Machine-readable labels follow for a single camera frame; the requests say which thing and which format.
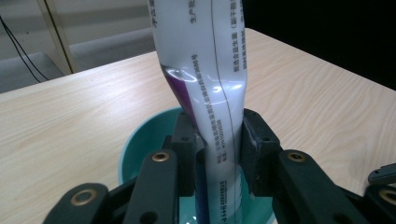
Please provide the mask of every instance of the white plastic package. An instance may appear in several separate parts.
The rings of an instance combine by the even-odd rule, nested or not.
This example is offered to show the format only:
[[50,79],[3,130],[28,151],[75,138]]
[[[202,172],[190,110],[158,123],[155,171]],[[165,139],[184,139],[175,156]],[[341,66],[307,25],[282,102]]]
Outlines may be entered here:
[[240,0],[148,0],[163,73],[205,141],[210,223],[241,223],[247,55]]

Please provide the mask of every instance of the wooden table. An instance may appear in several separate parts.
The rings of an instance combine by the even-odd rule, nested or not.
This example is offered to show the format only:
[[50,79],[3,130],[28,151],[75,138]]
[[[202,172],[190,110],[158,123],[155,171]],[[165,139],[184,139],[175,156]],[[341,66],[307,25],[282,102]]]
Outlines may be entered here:
[[[396,162],[396,92],[247,29],[246,108],[283,148],[362,194]],[[114,189],[122,147],[177,100],[155,52],[0,95],[0,222],[40,223],[69,189]]]

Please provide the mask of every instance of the teal bowl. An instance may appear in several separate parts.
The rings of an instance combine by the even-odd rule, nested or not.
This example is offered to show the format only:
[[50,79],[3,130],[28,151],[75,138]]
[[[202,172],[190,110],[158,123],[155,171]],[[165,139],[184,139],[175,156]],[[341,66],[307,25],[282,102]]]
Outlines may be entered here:
[[[141,124],[129,137],[120,155],[119,183],[138,176],[143,159],[152,151],[161,149],[166,135],[172,135],[180,107],[165,110]],[[242,179],[242,223],[273,223],[272,198],[254,197],[248,194],[248,185]],[[179,223],[197,223],[195,198],[180,198]]]

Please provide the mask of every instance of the dark area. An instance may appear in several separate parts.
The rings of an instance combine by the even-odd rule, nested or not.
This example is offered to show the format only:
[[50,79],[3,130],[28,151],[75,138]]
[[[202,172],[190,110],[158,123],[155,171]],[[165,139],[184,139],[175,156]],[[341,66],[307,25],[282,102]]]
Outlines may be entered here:
[[396,13],[391,2],[244,0],[245,23],[396,90]]

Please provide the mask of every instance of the black cable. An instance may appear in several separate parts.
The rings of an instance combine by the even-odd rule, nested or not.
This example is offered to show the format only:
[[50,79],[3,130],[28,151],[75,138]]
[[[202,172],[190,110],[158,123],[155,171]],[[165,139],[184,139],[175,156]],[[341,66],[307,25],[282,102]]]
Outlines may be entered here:
[[14,45],[16,51],[18,52],[18,54],[20,55],[23,63],[26,65],[26,67],[29,69],[29,72],[32,74],[32,76],[35,78],[35,80],[37,80],[37,82],[41,81],[35,76],[35,74],[33,73],[32,69],[29,67],[29,65],[27,64],[27,62],[23,59],[23,57],[21,56],[21,53],[17,47],[17,45],[15,44],[15,42],[18,44],[18,46],[21,48],[23,54],[25,55],[25,57],[29,60],[30,64],[35,68],[35,70],[46,80],[49,80],[46,76],[44,76],[44,74],[42,74],[38,68],[35,66],[35,64],[32,62],[32,60],[29,58],[29,56],[26,54],[26,52],[24,51],[23,47],[21,46],[20,42],[18,41],[18,39],[15,37],[14,34],[12,34],[11,30],[9,30],[8,26],[6,25],[6,23],[3,21],[2,17],[0,16],[0,21],[3,24],[4,29],[7,32],[8,37],[11,39],[12,44]]

